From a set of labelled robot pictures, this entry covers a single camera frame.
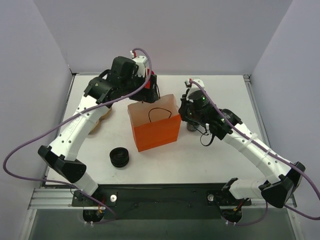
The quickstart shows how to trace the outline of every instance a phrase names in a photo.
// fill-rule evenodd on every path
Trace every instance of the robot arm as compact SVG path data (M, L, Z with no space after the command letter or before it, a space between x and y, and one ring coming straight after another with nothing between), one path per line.
M200 79L193 79L204 88ZM293 194L301 181L301 175L291 169L286 164L277 161L268 152L276 154L262 141L257 138L257 134L251 132L247 126L228 109L221 109L224 116L240 130L243 134L250 137L246 139L234 131L224 118L211 106L202 91L195 85L186 81L186 93L182 95L179 113L183 121L192 125L194 128L202 126L207 133L212 134L211 143L214 137L233 146L252 162L264 175L262 179L242 180L233 178L225 186L224 190L229 191L236 199L265 199L268 203L277 208L282 208L288 198ZM268 152L264 152L252 141L258 142ZM297 168L305 171L305 167L297 162Z
M148 59L145 56L134 56L133 59L116 57L110 70L104 71L89 82L73 115L138 89L148 75L147 64ZM158 100L157 76L151 74L148 84L130 99L147 103ZM98 184L86 172L86 165L77 160L77 155L95 123L110 110L110 107L102 106L81 113L49 146L42 145L38 150L38 154L51 168L90 196L95 193Z

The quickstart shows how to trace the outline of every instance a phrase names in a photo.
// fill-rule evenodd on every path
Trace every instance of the white tabletop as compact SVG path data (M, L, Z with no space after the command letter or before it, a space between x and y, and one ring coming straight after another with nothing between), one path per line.
M88 82L94 77L75 77L64 119L74 113ZM200 77L219 108L230 109L252 132L261 136L241 75L159 75L160 94L174 94L180 105L180 97L186 92L184 81L190 77ZM216 138L211 146L202 146L201 134L189 132L185 122L181 122L177 142L138 152L127 108L133 102L125 99L115 103L99 131L87 137L78 153L77 159L87 166L87 172L99 184L223 183L235 177L263 177L249 160L225 142ZM205 136L202 140L204 143L209 141ZM116 147L129 151L129 163L123 168L115 168L110 162L109 153ZM65 181L53 169L49 170L47 178Z

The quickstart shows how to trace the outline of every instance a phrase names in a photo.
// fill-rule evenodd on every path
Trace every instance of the gray wall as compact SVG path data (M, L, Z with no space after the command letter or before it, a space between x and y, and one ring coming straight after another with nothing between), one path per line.
M252 74L252 87L274 150L301 161L320 187L320 1L294 0ZM298 209L320 216L320 202L304 180ZM320 222L301 218L306 239Z
M34 0L73 72L141 47L158 74L250 74L292 0Z
M61 119L71 73L31 0L0 2L0 159ZM8 168L42 177L38 141L13 155ZM0 239L18 239L33 188L39 183L8 176L0 168Z

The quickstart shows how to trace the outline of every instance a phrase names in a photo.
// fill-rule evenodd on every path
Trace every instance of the orange paper bag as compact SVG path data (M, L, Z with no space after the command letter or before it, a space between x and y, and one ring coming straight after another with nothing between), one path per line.
M173 94L155 103L128 105L135 145L139 152L177 141L181 117Z

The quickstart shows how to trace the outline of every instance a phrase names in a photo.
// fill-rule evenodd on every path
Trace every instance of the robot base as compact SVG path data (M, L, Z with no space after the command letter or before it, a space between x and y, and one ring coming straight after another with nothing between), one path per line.
M225 183L197 184L107 184L99 185L93 195L114 210L119 220L186 220L221 219L220 207L232 209L243 200L235 199ZM92 207L97 204L74 192L73 207ZM100 214L97 210L84 210L85 221L99 222L112 219L110 212Z

